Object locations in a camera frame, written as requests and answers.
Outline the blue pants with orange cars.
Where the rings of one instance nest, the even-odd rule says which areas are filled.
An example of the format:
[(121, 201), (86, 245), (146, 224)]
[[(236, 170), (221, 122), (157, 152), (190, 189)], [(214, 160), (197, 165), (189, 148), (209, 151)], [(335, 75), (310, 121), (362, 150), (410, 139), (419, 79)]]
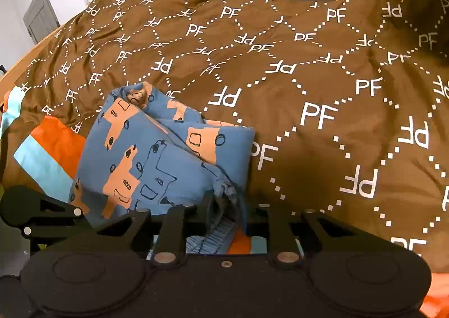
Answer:
[(255, 132), (202, 114), (148, 82), (107, 96), (84, 144), (68, 202), (97, 226), (133, 211), (165, 215), (212, 197), (209, 232), (189, 253), (225, 253), (244, 213)]

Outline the orange and blue striped sheet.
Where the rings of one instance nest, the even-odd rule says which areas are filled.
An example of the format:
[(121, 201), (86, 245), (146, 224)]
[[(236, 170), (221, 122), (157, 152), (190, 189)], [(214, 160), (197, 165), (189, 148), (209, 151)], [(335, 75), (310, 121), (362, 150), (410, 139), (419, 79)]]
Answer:
[(83, 122), (65, 125), (57, 105), (33, 108), (25, 96), (26, 83), (4, 95), (1, 112), (1, 188), (15, 185), (69, 203), (86, 137), (78, 134)]

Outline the brown PF patterned duvet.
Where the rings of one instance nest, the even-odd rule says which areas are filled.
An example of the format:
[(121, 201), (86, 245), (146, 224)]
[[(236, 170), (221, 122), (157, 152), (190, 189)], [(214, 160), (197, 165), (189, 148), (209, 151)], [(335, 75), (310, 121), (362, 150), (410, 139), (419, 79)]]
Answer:
[[(312, 208), (447, 272), (448, 0), (285, 1), (324, 13), (183, 92), (142, 82), (253, 129), (247, 204)], [(107, 96), (56, 116), (87, 139)]]

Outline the grey door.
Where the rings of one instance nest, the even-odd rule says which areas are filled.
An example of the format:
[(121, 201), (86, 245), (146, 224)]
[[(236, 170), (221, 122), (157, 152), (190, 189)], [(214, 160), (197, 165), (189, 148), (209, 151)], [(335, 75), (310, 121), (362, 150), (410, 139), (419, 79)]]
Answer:
[(32, 0), (23, 21), (34, 44), (38, 44), (60, 26), (49, 0)]

